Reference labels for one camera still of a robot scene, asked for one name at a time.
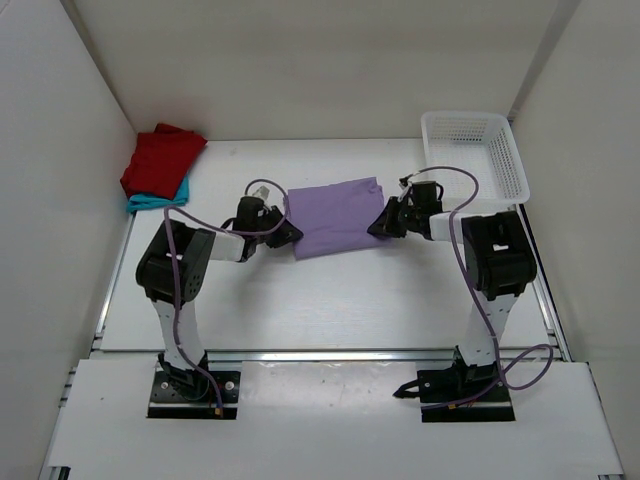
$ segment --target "purple cloth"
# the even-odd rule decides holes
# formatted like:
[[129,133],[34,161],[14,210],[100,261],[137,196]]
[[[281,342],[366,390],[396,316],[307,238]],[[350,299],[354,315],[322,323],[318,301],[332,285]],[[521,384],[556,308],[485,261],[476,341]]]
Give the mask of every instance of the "purple cloth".
[[304,233],[293,245],[298,260],[385,243],[367,233],[384,209],[375,177],[289,190],[289,208],[291,223]]

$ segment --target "red cloth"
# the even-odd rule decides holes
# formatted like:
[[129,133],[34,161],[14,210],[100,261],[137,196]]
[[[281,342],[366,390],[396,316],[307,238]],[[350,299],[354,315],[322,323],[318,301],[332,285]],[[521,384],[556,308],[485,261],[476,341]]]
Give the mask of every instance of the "red cloth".
[[153,133],[139,133],[136,151],[120,179],[127,198],[148,193],[173,199],[206,144],[197,133],[164,123]]

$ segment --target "blue cloth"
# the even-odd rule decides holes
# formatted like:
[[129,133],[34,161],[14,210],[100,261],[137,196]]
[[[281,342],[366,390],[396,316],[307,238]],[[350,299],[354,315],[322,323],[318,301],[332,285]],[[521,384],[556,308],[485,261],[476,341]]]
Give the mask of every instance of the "blue cloth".
[[168,200],[155,195],[147,195],[146,193],[137,193],[131,195],[129,203],[127,203],[127,212],[132,213],[137,210],[151,210],[153,208],[162,208],[167,205],[184,205],[189,201],[189,179],[184,177],[182,183],[176,192],[173,200]]

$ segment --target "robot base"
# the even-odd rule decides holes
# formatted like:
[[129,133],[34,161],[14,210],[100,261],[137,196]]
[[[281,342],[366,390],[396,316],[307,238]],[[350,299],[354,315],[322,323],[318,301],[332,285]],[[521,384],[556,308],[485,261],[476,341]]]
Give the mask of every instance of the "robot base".
[[451,376],[443,370],[419,370],[418,384],[422,406],[422,423],[435,422],[513,422],[516,417],[511,404],[509,390],[501,383],[493,387],[478,400],[455,408],[425,408],[460,398],[473,396],[488,383],[479,383],[473,387],[458,390],[450,382]]
[[169,376],[157,368],[149,396],[147,418],[190,418],[203,420],[235,420],[238,415],[240,372],[210,371],[222,395],[223,410],[216,408],[215,394],[209,389],[202,398],[187,399],[171,385]]

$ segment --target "white plastic basket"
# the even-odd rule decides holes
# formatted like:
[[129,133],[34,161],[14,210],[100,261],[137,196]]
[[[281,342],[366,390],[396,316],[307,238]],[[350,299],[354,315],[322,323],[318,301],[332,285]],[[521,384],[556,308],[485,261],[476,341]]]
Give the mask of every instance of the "white plastic basket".
[[[499,211],[529,199],[529,184],[507,119],[483,112],[427,112],[422,116],[427,167],[448,165],[469,171],[480,191],[465,210]],[[444,186],[447,203],[459,204],[473,192],[456,172],[429,172]]]

